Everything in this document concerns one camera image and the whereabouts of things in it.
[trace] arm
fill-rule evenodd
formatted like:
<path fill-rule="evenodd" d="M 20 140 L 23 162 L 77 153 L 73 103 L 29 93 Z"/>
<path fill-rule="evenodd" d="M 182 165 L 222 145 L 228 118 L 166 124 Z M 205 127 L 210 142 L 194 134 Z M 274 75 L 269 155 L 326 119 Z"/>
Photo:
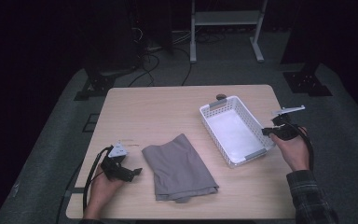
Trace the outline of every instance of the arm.
<path fill-rule="evenodd" d="M 99 165 L 91 183 L 89 203 L 84 211 L 80 224 L 102 223 L 100 220 L 103 208 L 110 202 L 117 190 L 124 184 L 122 180 L 109 180 Z"/>
<path fill-rule="evenodd" d="M 274 134 L 270 138 L 277 144 L 293 171 L 286 178 L 296 208 L 296 223 L 338 223 L 336 213 L 324 199 L 310 171 L 310 156 L 303 139 L 298 136 L 283 141 Z"/>

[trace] folded gray cloth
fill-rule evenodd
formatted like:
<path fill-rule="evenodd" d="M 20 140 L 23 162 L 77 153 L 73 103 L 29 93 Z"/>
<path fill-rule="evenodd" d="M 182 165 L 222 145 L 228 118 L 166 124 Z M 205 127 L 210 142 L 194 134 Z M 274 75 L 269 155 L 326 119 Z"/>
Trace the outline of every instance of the folded gray cloth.
<path fill-rule="evenodd" d="M 162 146 L 145 147 L 142 153 L 154 172 L 156 201 L 186 203 L 219 188 L 184 134 Z"/>

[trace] sleeve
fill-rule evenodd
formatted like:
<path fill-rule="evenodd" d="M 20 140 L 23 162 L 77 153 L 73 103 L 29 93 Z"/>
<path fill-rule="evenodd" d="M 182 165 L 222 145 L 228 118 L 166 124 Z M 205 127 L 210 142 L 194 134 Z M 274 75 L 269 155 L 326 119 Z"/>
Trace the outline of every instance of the sleeve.
<path fill-rule="evenodd" d="M 79 224 L 103 224 L 103 222 L 93 219 L 81 219 Z"/>
<path fill-rule="evenodd" d="M 338 223 L 336 212 L 329 206 L 311 171 L 295 171 L 286 176 L 293 204 L 296 223 Z"/>

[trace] white plastic basket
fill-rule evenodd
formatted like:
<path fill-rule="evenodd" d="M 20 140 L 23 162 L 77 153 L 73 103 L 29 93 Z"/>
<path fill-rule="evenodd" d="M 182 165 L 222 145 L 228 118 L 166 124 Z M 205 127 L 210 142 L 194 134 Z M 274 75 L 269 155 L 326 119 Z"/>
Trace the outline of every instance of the white plastic basket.
<path fill-rule="evenodd" d="M 202 123 L 230 168 L 265 155 L 275 146 L 237 96 L 200 108 Z"/>

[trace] gray carpet floor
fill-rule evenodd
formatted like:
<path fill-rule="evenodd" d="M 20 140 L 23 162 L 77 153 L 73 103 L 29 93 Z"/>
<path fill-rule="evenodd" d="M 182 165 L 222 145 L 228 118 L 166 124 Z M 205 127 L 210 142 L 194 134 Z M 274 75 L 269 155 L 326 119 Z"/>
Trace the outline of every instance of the gray carpet floor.
<path fill-rule="evenodd" d="M 191 65 L 185 85 L 269 84 L 281 106 L 304 105 L 307 109 L 292 113 L 293 122 L 307 127 L 314 145 L 314 173 L 326 197 L 336 209 L 341 223 L 358 223 L 358 106 L 345 91 L 339 77 L 321 64 L 316 76 L 333 96 L 309 97 L 292 93 L 282 72 L 296 71 L 301 64 L 280 65 L 290 35 L 263 32 L 259 45 L 265 57 L 258 63 L 249 43 L 250 34 L 226 35 L 212 45 L 198 44 L 198 61 Z M 188 52 L 189 45 L 177 45 Z M 158 67 L 140 77 L 132 86 L 180 86 L 190 69 L 187 55 L 181 50 L 154 53 Z M 145 67 L 157 59 L 145 57 Z M 115 88 L 125 88 L 144 72 L 138 69 L 120 77 Z M 92 133 L 83 127 L 89 115 L 99 113 L 104 97 L 74 101 L 87 80 L 83 69 L 74 74 L 52 111 L 34 149 L 24 164 L 12 192 L 0 211 L 0 223 L 77 223 L 65 216 L 70 183 L 76 179 L 76 167 L 82 162 Z M 294 223 L 293 220 L 254 220 L 257 224 Z M 135 220 L 106 223 L 135 223 Z"/>

